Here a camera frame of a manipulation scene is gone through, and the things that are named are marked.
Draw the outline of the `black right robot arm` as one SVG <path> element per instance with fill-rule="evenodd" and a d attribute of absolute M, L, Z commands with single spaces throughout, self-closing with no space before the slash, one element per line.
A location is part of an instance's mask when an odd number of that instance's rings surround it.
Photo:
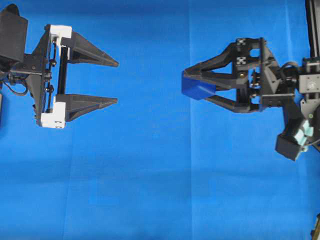
<path fill-rule="evenodd" d="M 182 92 L 234 113 L 281 107 L 276 151 L 289 159 L 320 146 L 320 59 L 279 66 L 263 38 L 238 38 L 219 55 L 182 71 Z"/>

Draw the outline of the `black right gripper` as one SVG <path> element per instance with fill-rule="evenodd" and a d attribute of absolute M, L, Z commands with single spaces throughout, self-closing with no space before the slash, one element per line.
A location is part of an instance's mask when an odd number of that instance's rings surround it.
<path fill-rule="evenodd" d="M 297 113 L 294 98 L 299 73 L 295 62 L 280 66 L 261 37 L 238 38 L 221 54 L 186 68 L 183 76 L 223 89 L 236 89 L 236 100 L 216 94 L 205 98 L 233 113 L 262 112 L 272 107 Z"/>

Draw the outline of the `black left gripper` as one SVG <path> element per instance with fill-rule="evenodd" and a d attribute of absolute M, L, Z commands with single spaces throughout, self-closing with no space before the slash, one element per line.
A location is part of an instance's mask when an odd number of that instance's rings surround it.
<path fill-rule="evenodd" d="M 57 94 L 52 96 L 52 68 L 60 57 L 59 73 L 70 64 L 94 64 L 118 67 L 119 63 L 97 48 L 71 26 L 45 26 L 45 32 L 31 54 L 25 54 L 23 62 L 11 69 L 11 79 L 23 84 L 34 100 L 36 124 L 44 128 L 63 129 L 67 122 L 103 109 L 118 102 L 117 98 L 81 94 Z"/>

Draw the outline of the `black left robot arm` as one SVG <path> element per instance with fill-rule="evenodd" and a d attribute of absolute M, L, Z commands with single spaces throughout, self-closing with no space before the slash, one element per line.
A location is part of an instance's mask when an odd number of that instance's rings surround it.
<path fill-rule="evenodd" d="M 0 84 L 25 87 L 13 94 L 30 94 L 38 126 L 63 129 L 67 122 L 117 103 L 117 98 L 65 93 L 68 64 L 117 67 L 116 60 L 66 25 L 46 25 L 36 48 L 25 53 L 27 29 L 17 5 L 0 12 Z"/>

